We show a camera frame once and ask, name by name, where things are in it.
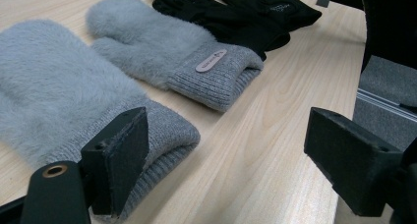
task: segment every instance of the black glove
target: black glove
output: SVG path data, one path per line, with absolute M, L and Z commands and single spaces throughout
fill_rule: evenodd
M 256 12 L 281 25 L 286 31 L 312 25 L 321 15 L 300 0 L 222 0 L 232 7 Z
M 248 47 L 263 60 L 265 51 L 290 40 L 289 33 L 276 23 L 214 0 L 155 0 L 152 6 L 164 15 L 206 28 L 219 42 Z

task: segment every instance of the wooden table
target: wooden table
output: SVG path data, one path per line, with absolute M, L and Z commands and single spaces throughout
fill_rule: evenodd
M 51 19 L 90 44 L 85 13 L 100 0 L 0 0 L 0 30 Z M 337 194 L 304 154 L 312 106 L 351 118 L 366 40 L 362 11 L 302 0 L 323 12 L 268 53 L 233 107 L 217 113 L 143 84 L 149 97 L 193 123 L 202 140 L 128 223 L 332 223 Z M 26 193 L 32 170 L 0 143 L 0 205 Z

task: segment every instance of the light wood surface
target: light wood surface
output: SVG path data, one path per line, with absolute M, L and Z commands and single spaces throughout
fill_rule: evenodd
M 100 0 L 0 0 L 0 30 L 51 19 L 90 44 L 85 13 Z M 302 0 L 323 16 L 268 53 L 265 69 L 220 114 L 141 83 L 149 97 L 200 131 L 192 154 L 128 223 L 332 223 L 337 195 L 303 145 L 312 106 L 353 115 L 366 40 L 364 13 Z M 0 205 L 26 193 L 32 170 L 0 143 Z

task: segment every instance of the pink label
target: pink label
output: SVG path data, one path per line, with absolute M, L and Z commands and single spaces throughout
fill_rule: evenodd
M 199 73 L 209 71 L 226 53 L 227 50 L 225 49 L 215 51 L 196 67 L 196 71 Z

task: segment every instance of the gray mitten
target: gray mitten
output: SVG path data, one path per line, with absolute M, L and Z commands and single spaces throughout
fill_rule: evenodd
M 81 148 L 122 112 L 146 107 L 149 154 L 122 218 L 198 144 L 184 118 L 65 28 L 29 21 L 0 33 L 0 140 L 34 168 L 81 159 Z
M 92 48 L 128 75 L 226 111 L 263 68 L 252 50 L 217 42 L 205 29 L 161 15 L 140 0 L 89 9 Z

